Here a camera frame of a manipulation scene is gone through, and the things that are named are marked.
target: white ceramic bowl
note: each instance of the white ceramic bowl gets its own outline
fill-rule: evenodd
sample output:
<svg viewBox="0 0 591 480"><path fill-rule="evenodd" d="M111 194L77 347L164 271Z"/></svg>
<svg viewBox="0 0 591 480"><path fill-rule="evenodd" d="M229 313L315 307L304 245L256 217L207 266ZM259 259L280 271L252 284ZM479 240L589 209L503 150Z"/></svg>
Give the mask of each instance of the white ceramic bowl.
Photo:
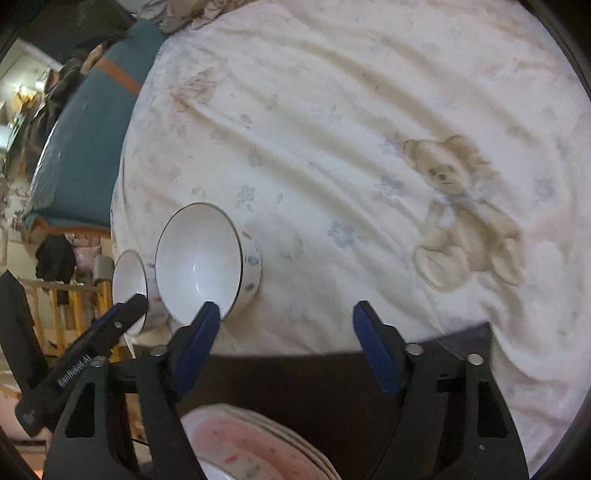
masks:
<svg viewBox="0 0 591 480"><path fill-rule="evenodd" d="M170 314L190 325L206 301L222 318L250 302L261 279L251 236L210 203L192 203L168 221L156 250L156 281Z"/></svg>
<svg viewBox="0 0 591 480"><path fill-rule="evenodd" d="M146 295L150 306L148 313L127 330L127 334L132 336L159 327L166 322L169 314L158 292L154 263L133 250L126 250L115 265L113 302L125 302L136 293Z"/></svg>

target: pillow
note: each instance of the pillow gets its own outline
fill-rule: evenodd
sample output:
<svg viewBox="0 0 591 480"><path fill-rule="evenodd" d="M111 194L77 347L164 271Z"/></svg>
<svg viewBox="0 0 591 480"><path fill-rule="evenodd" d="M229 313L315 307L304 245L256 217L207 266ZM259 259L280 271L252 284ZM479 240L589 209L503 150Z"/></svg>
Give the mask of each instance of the pillow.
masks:
<svg viewBox="0 0 591 480"><path fill-rule="evenodd" d="M172 33L201 13L209 0L151 0L139 12L140 18L158 25L163 33Z"/></svg>
<svg viewBox="0 0 591 480"><path fill-rule="evenodd" d="M158 27L139 20L72 95L35 171L26 228L108 235L123 140L163 41Z"/></svg>

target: bed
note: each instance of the bed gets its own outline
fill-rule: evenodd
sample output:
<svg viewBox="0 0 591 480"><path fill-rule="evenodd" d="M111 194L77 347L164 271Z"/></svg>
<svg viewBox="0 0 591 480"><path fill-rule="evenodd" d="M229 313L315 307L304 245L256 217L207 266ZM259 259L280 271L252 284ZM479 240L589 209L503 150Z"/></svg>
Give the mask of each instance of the bed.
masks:
<svg viewBox="0 0 591 480"><path fill-rule="evenodd" d="M198 201L248 228L262 283L221 355L358 350L362 299L408 340L491 322L533 474L591 385L590 139L581 82L517 2L258 0L160 48L112 237L153 256Z"/></svg>

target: blue gripper pad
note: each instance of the blue gripper pad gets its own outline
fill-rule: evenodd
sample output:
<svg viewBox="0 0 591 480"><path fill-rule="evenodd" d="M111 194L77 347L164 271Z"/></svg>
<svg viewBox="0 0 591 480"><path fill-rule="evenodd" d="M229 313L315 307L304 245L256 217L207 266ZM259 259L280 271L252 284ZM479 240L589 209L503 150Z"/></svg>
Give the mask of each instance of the blue gripper pad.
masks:
<svg viewBox="0 0 591 480"><path fill-rule="evenodd" d="M382 337L384 325L367 301L360 301L353 309L353 328L381 390L391 395L400 394L401 366Z"/></svg>
<svg viewBox="0 0 591 480"><path fill-rule="evenodd" d="M180 401L193 388L201 373L201 367L209 356L220 328L218 306L210 301L205 302L193 323L183 328L190 329L191 335L180 355L175 355L174 358L173 379L177 401Z"/></svg>

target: bowl rim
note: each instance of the bowl rim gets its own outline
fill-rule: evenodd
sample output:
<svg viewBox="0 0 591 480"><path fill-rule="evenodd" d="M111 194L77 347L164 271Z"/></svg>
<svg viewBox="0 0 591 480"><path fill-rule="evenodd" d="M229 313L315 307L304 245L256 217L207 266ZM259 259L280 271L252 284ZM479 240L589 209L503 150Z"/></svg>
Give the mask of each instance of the bowl rim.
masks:
<svg viewBox="0 0 591 480"><path fill-rule="evenodd" d="M230 305L230 308L228 309L228 312L224 315L223 319L225 319L226 317L228 317L231 313L232 310L234 309L237 301L238 301L238 296L240 295L240 292L242 290L242 282L244 279L244 251L242 249L242 242L240 240L240 235L238 235L238 229L236 228L236 225L234 225L234 222L232 222L232 219L228 216L228 214L226 212L224 212L220 207L218 207L217 205L210 203L210 202L191 202L187 205L185 205L184 207L180 208L179 210L176 211L176 213L168 220L168 222L166 222L165 227L162 229L162 232L160 233L160 237L158 238L158 244L156 245L156 257L155 257L155 277L156 277L156 285L158 287L158 291L161 292L160 289L160 285L158 285L158 250L160 249L160 242L162 241L162 237L164 235L164 232L166 231L166 229L168 228L170 222L173 221L173 219L179 214L181 213L183 210L187 209L187 208L191 208L191 207L196 207L196 206L205 206L205 207L211 207L215 210L217 210L219 213L221 213L224 218L228 221L228 223L230 224L230 226L232 227L232 230L234 231L234 235L236 236L236 241L238 242L238 250L240 252L240 278L238 281L238 288L236 289L236 294L234 295L234 299L232 300L232 304ZM160 297L162 298L162 303L164 303L164 306L166 307L166 309L170 312L170 308L168 308L168 305L166 305L166 301L164 300L164 296L162 295L162 293L160 293ZM174 318L176 321L178 321L179 323L183 323L180 320L178 320L177 318Z"/></svg>
<svg viewBox="0 0 591 480"><path fill-rule="evenodd" d="M121 258L125 255L125 254L131 254L134 255L135 258L139 261L139 266L142 267L142 272L144 272L144 285L145 285L145 290L146 290L146 298L148 298L148 274L146 273L146 268L144 266L144 261L142 260L142 256L137 253L135 250L133 250L132 248L128 248L127 250L125 250L118 258L117 258L117 262L115 262L115 269L113 270L113 282L111 285L111 290L113 290L113 285L115 284L114 280L115 280L115 274L117 273L117 265L119 265L119 261L121 260ZM144 330L144 326L146 324L146 320L148 318L148 313L144 313L142 315L142 318L140 318L136 323L141 322L141 328L139 329L139 331L137 333L130 333L129 331L134 327L134 325L132 325L131 327L129 327L127 329L127 331L125 333L129 334L129 335L139 335L140 333L142 333L142 331Z"/></svg>

